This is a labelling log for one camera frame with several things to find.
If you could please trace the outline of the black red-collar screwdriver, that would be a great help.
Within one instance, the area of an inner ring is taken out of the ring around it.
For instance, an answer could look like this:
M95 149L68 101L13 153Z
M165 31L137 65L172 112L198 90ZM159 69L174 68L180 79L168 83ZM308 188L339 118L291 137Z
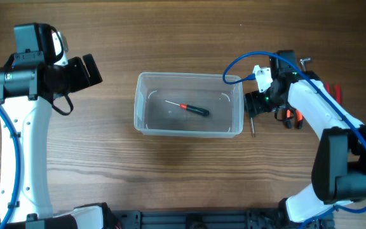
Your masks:
M177 104L177 103L171 102L171 101L166 101L166 102L169 104L176 105L176 106L180 107L181 109L184 109L191 113L195 113L200 116L208 116L210 114L209 110L204 109L204 108L199 108L199 107L188 105L188 104Z

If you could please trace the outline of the clear plastic container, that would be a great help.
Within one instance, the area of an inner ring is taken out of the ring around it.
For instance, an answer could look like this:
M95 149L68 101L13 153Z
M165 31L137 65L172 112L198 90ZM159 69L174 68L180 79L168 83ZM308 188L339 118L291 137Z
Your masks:
M239 76L143 72L133 121L144 135L232 138L243 130L244 109Z

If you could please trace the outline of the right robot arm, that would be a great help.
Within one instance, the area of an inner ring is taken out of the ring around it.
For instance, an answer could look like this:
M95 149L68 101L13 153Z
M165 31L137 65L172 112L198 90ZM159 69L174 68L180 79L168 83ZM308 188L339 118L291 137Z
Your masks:
M304 227L338 210L366 212L366 125L340 105L316 73L296 66L294 51L266 56L269 66L255 66L246 77L258 86L245 96L249 115L284 109L306 120L320 141L311 183L281 201L280 224Z

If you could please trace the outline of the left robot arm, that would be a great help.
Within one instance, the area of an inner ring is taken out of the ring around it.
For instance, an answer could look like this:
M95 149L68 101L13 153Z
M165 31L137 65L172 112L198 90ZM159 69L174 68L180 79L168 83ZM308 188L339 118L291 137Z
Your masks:
M48 24L14 28L17 50L0 67L0 228L117 228L105 203L54 215L47 182L47 133L58 98L99 84L92 55L66 57Z

